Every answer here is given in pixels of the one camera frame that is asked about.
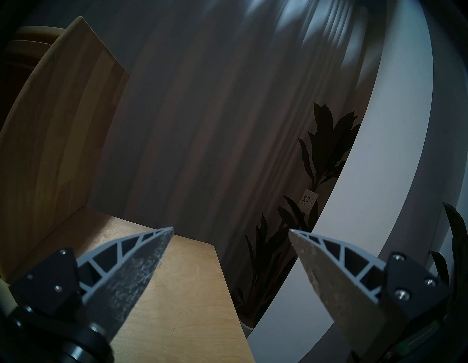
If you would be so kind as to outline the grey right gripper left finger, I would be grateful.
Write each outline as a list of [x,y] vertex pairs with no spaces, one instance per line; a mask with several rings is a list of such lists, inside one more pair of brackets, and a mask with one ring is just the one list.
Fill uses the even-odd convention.
[[173,227],[108,241],[75,257],[59,248],[11,286],[19,306],[82,325],[95,323],[112,340],[145,291],[173,237]]

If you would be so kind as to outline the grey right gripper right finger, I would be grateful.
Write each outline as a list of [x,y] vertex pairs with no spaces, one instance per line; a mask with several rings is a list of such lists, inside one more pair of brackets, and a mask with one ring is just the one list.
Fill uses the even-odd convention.
[[313,290],[354,361],[408,361],[438,337],[449,288],[402,252],[387,261],[356,245],[290,229]]

